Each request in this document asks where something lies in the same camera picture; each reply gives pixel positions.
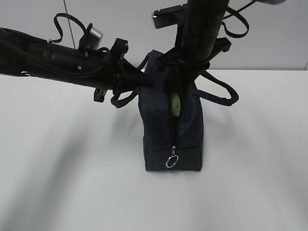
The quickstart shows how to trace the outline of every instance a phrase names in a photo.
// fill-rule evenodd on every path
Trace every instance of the metal bracket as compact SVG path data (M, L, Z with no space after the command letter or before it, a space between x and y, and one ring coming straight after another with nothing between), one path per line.
M186 7L187 4L182 4L154 11L153 21L155 28L159 29L175 24L181 26L185 18Z

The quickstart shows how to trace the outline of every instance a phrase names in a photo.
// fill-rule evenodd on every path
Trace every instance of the yellow object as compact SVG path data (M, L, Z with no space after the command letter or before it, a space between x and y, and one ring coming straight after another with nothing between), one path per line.
M171 108L173 116L179 116L181 113L181 101L177 93L171 94Z

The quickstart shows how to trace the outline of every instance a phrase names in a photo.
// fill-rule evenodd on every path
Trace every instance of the black cable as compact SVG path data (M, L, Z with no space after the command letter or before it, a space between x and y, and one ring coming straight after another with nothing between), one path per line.
M255 0L251 1L251 2L248 3L247 5L243 6L243 7L240 8L240 9L238 9L238 10L237 10L237 13L242 12L243 10L245 10L246 8L248 8L249 6L251 6L252 4L254 4L255 2L256 2ZM225 17L223 18L223 20L225 20L225 19L227 19L227 18L230 18L230 17L232 17L232 16L233 16L233 14L228 14L227 16L225 16Z
M64 71L61 69L58 69L56 67L53 67L52 65L49 65L39 59L34 58L32 55L29 55L27 52L25 52L24 50L6 42L3 39L0 39L0 43L2 43L7 49L11 50L12 52L18 54L19 56L30 60L34 63L36 63L37 65L45 68L46 70L55 73L56 75L60 75L60 76L64 76L64 77L69 77L69 78L89 78L89 77L93 77L95 75L98 75L104 68L104 66L100 66L96 69L94 69L93 71L89 71L89 72L84 72L84 73L73 73L73 72L68 72L68 71Z
M61 28L61 26L60 26L60 24L59 24L58 17L63 17L63 18L67 18L67 19L69 19L69 20L72 20L74 23L76 23L76 24L82 29L82 31L83 31L84 34L86 33L86 28L85 28L85 26L82 24L81 21L79 21L79 20L76 19L74 16L71 16L71 15L69 15L69 14L67 14L67 13L58 13L58 14L56 14L56 16L54 17L53 22L54 22L54 24L55 24L55 26L56 26L56 28L57 28L59 34L60 34L60 38L59 38L59 39L56 39L56 40L51 40L51 42L59 43L59 42L62 41L62 38L63 38L63 30L62 30L62 28Z
M63 0L63 3L64 3L64 7L65 7L65 12L68 14L68 10L67 10L67 6L66 6L65 0ZM71 26L71 21L69 19L67 19L67 22L68 22L69 30L71 32L74 49L76 49L75 40L74 40L74 36L73 36L73 31L72 31L72 26Z

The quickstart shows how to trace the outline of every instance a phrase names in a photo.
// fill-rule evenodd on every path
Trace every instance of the black strap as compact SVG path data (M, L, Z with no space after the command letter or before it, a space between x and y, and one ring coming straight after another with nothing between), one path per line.
M111 104L116 108L121 108L126 106L130 101L132 101L139 94L139 89L136 88L133 92L126 98L119 100L121 94L114 95L111 98Z
M241 14L239 12L237 12L236 10L234 10L234 9L232 9L230 7L227 8L227 12L229 12L231 15L237 17L245 25L247 31L245 33L243 33L243 34L234 34L234 33L230 32L230 31L228 31L225 22L222 22L221 24L225 28L226 34L228 36L230 36L232 38L236 38L236 39L237 38L239 39L239 38L245 37L248 34L248 32L249 32L249 23L247 22L247 20L243 16L241 16Z
M201 75L207 78L208 80L224 87L230 94L231 98L230 99L221 98L216 95L212 95L208 92L198 90L198 89L193 90L193 95L199 96L200 98L203 98L205 100L209 100L211 102L218 103L224 106L231 106L232 104L236 103L239 100L239 95L237 94L237 92L227 83L216 79L214 76L212 76L207 71L204 71Z
M60 38L59 39L55 39L55 40L52 40L52 42L54 43L59 43L62 41L62 38L63 38L63 30L59 24L59 21L58 21L58 17L64 17L64 18L67 18L69 20L72 20L74 23L76 23L78 26L80 26L80 28L82 29L83 33L86 32L86 28L85 26L82 24L81 21L79 21L78 19L76 19L74 16L71 16L67 13L58 13L56 14L56 16L53 18L53 21L54 21L54 24L57 28L57 30L59 31L59 34L60 34Z

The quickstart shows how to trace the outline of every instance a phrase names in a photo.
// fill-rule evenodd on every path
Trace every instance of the white wall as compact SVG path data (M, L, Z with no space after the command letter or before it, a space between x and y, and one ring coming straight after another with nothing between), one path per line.
M84 24L93 23L104 33L102 46L112 46L115 38L127 39L127 59L138 64L152 49L168 51L174 45L176 26L156 30L151 19L154 10L184 0L66 0L69 13ZM238 9L247 0L231 0ZM304 70L308 62L308 1L286 0L279 6L256 3L243 12L250 23L245 38L230 39L228 53L213 60L212 69L280 69ZM2 0L1 27L13 28L31 35L51 39L58 34L53 16L64 12L62 0ZM64 25L64 45L72 45L67 21ZM226 21L230 30L241 33L244 26L236 19ZM75 38L81 35L73 26Z

